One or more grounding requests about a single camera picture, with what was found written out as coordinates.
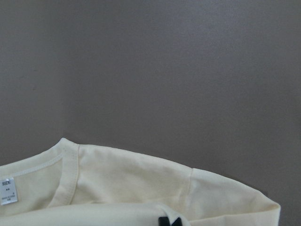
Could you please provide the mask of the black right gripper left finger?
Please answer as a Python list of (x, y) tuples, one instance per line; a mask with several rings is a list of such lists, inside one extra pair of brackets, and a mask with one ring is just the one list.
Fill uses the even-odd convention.
[(159, 226), (171, 226), (171, 221), (169, 216), (159, 216), (158, 217)]

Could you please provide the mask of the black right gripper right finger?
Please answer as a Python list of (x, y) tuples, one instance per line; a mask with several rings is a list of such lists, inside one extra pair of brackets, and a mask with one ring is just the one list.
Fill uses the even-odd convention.
[(174, 214), (171, 219), (171, 226), (183, 226), (180, 214)]

